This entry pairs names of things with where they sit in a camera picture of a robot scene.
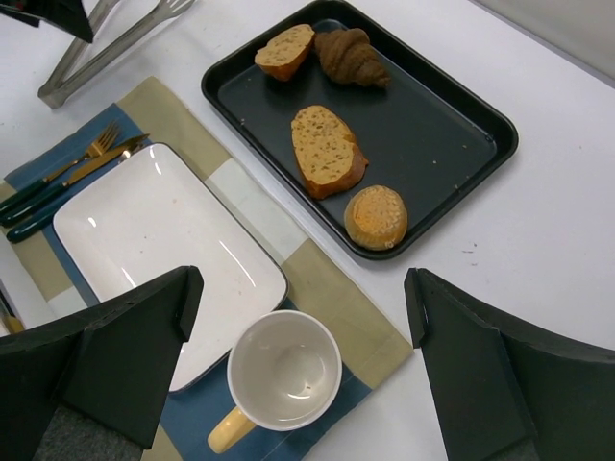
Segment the round bread bun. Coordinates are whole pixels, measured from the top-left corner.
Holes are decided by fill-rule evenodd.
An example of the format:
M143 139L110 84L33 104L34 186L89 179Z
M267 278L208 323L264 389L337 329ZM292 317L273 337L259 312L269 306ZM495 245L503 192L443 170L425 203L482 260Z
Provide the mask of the round bread bun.
M384 185L372 185L361 189L347 204L344 225L359 247L386 251L404 238L408 212L396 191Z

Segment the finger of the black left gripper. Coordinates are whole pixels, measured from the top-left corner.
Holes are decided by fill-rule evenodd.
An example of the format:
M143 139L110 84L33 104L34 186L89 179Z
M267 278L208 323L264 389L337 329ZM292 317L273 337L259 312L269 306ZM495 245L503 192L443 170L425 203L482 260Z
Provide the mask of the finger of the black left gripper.
M36 28L46 22L86 43L94 38L81 0L1 0L1 13Z

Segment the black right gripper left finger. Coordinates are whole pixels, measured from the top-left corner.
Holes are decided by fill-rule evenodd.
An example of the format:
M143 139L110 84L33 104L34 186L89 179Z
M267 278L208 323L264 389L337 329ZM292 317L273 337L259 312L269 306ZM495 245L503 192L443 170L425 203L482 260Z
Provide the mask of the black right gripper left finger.
M4 460L138 460L154 443L204 287L173 269L1 339Z

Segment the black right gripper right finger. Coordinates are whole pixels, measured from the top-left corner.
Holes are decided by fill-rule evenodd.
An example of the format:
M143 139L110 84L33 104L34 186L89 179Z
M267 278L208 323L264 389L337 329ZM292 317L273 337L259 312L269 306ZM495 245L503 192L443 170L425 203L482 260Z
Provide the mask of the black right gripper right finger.
M405 279L451 460L611 460L614 353L535 326L427 269Z

